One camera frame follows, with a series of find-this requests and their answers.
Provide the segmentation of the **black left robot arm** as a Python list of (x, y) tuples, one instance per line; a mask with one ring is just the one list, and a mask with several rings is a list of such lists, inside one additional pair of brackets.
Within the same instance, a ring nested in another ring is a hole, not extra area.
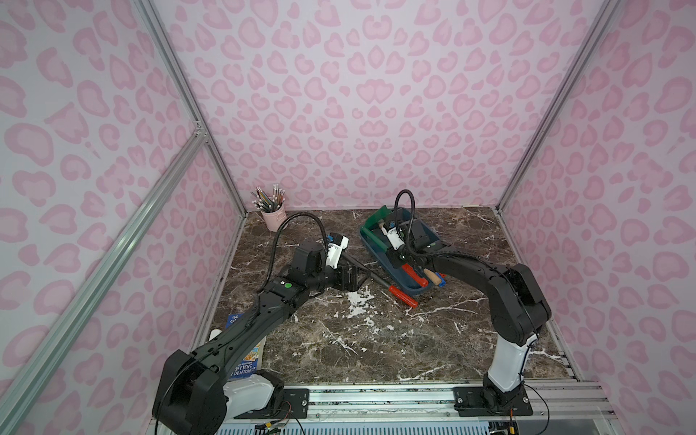
[(166, 360), (152, 407), (156, 426), (175, 434), (215, 434), (239, 417), (285, 419), (292, 404), (272, 373), (232, 376), (257, 345), (305, 304), (329, 288), (358, 288), (358, 267), (344, 255), (349, 239), (319, 228), (322, 239), (295, 249), (278, 274), (268, 272), (250, 308), (231, 326), (195, 350)]

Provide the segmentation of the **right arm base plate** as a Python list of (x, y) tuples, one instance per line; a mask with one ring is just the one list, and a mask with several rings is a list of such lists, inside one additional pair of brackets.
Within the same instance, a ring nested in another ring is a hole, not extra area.
[(502, 393), (493, 385), (455, 387), (454, 409), (460, 417), (532, 416), (534, 411), (525, 387)]

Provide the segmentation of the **wooden handle hammer tool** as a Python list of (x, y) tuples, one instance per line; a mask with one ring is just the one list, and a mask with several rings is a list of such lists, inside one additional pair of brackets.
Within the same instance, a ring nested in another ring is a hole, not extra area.
[(426, 278), (430, 284), (437, 286), (437, 278), (435, 277), (436, 273), (430, 271), (429, 269), (424, 269), (422, 272), (423, 277)]

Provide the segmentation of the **colored pencils bunch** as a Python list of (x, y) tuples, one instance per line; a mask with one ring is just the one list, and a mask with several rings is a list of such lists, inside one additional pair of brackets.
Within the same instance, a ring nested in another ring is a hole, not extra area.
[(269, 193), (257, 187), (253, 192), (253, 204), (263, 213), (279, 211), (285, 203), (285, 192), (278, 184), (274, 185)]

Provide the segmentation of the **grey hoe red handle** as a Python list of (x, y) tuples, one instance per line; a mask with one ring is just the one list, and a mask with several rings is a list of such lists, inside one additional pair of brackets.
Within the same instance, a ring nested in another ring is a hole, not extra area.
[(421, 277), (405, 260), (405, 257), (400, 254), (399, 250), (395, 251), (393, 248), (391, 248), (390, 251), (387, 252), (387, 257), (389, 257), (390, 261), (393, 263), (393, 266), (396, 268), (397, 266), (404, 271), (414, 282), (416, 282), (420, 287), (427, 287), (429, 286), (430, 282), (424, 278)]

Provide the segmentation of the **pink pencil cup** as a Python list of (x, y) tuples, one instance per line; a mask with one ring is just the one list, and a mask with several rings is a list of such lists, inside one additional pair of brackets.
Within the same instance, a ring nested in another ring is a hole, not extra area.
[(279, 228), (281, 227), (282, 223), (286, 220), (287, 215), (286, 215), (286, 210), (285, 206), (282, 205), (278, 208), (278, 210), (273, 211), (273, 212), (262, 212), (261, 213), (262, 218), (264, 219), (266, 223), (266, 227), (268, 228), (269, 231), (272, 233), (278, 232)]

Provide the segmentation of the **grey rake red handle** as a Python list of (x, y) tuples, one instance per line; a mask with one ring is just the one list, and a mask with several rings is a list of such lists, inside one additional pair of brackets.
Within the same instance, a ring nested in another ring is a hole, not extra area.
[(417, 308), (419, 306), (418, 302), (415, 299), (413, 299), (409, 295), (406, 295), (406, 293), (402, 292), (402, 290), (400, 290), (397, 286), (391, 285), (384, 278), (380, 277), (377, 273), (373, 272), (373, 270), (359, 262), (354, 257), (349, 256), (348, 254), (344, 254), (342, 255), (342, 258), (344, 258), (351, 265), (356, 266), (362, 272), (366, 273), (369, 279), (373, 280), (375, 283), (387, 289), (395, 298), (397, 298), (410, 308)]

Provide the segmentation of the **blue treehouse book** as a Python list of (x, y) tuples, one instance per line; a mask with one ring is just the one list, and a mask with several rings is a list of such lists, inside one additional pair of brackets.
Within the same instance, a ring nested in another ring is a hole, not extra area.
[(266, 337), (264, 337), (235, 368), (228, 378), (230, 382), (245, 379), (257, 373), (258, 368), (262, 364), (265, 344)]

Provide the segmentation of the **green rake red handle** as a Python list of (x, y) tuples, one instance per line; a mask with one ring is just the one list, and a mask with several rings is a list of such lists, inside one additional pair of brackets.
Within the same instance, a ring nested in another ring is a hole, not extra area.
[(392, 249), (392, 246), (378, 226), (378, 222), (381, 219), (384, 220), (386, 228), (394, 227), (404, 222), (402, 209), (399, 208), (397, 211), (394, 211), (386, 206), (382, 206), (377, 212), (368, 217), (360, 230), (360, 236), (368, 248), (371, 248), (374, 252), (386, 253)]

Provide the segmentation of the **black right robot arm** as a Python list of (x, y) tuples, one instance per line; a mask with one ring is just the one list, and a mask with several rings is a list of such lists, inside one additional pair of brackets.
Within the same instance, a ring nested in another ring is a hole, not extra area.
[(488, 299), (491, 324), (498, 335), (494, 357), (482, 381), (481, 401), (489, 411), (507, 411), (524, 397), (529, 353), (552, 316), (550, 305), (528, 266), (489, 263), (448, 244), (430, 248), (415, 237), (415, 197), (401, 190), (394, 201), (394, 222), (400, 228), (400, 200), (411, 202), (410, 219), (399, 254), (423, 269), (453, 277)]

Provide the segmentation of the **aluminium front rail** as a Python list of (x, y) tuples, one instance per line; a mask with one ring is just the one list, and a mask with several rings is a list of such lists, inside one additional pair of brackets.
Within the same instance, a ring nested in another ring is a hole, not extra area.
[(621, 434), (596, 382), (532, 380), (509, 411), (469, 409), (478, 384), (297, 385), (295, 415), (228, 420), (222, 434)]

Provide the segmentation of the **white small device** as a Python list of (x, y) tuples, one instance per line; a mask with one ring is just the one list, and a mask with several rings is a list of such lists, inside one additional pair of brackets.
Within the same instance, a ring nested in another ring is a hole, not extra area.
[(221, 335), (222, 331), (220, 329), (214, 329), (210, 332), (210, 338), (208, 340), (212, 341), (213, 339), (217, 338), (219, 335)]

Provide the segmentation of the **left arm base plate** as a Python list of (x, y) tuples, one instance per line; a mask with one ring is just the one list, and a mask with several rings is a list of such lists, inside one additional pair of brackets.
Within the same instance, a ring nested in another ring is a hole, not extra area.
[(289, 414), (291, 420), (305, 419), (308, 415), (310, 391), (308, 389), (283, 389), (280, 393), (273, 393), (269, 403), (260, 410), (248, 411), (238, 420), (277, 420), (286, 418)]

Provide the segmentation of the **teal plastic storage box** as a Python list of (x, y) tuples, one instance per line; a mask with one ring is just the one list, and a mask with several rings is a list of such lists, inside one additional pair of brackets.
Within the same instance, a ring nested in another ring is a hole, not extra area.
[(418, 266), (406, 258), (404, 232), (411, 212), (399, 208), (396, 213), (387, 206), (375, 211), (360, 228), (359, 236), (367, 251), (393, 279), (404, 294), (416, 297), (446, 285), (445, 278), (431, 268)]

